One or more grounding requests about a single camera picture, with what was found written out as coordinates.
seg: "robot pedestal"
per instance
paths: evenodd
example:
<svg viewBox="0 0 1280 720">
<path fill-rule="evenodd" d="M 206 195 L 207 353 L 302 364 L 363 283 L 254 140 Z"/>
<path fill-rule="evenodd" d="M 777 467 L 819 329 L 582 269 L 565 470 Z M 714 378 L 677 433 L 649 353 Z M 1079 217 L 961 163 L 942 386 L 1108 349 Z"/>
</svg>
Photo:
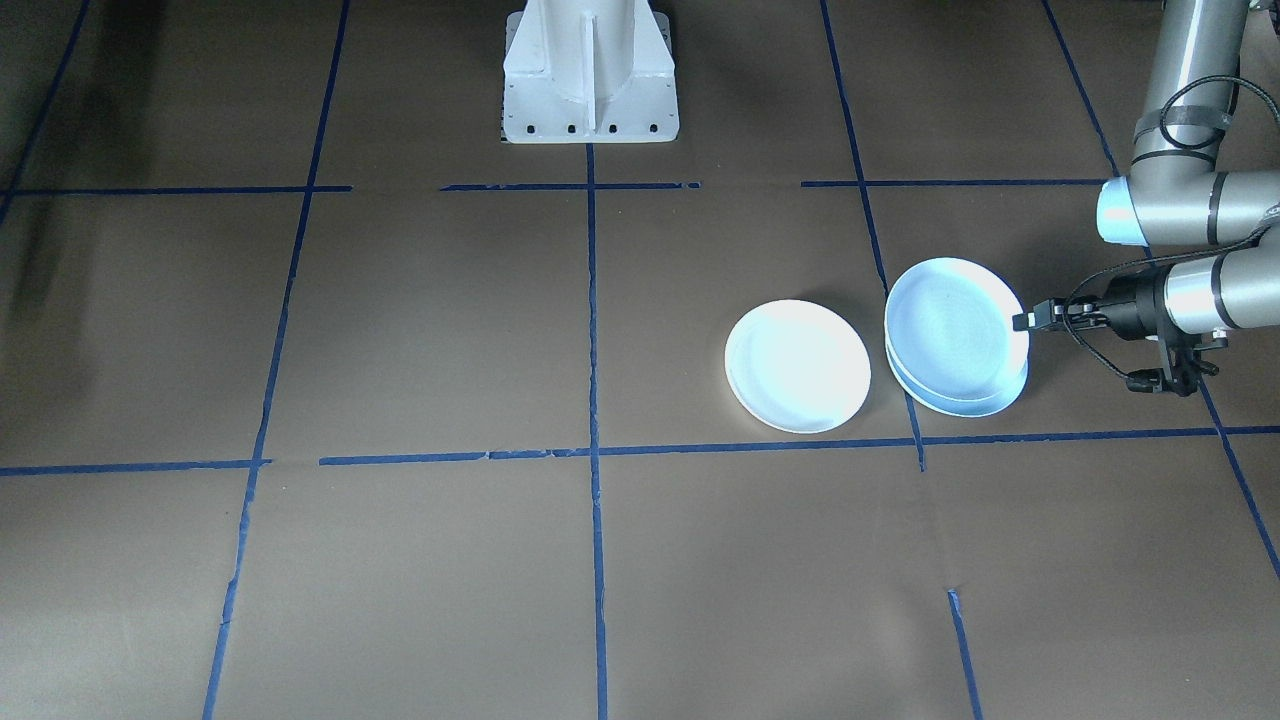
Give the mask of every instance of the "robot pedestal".
<svg viewBox="0 0 1280 720">
<path fill-rule="evenodd" d="M 671 26 L 646 0 L 529 0 L 507 18 L 503 137 L 667 142 L 680 131 Z"/>
</svg>

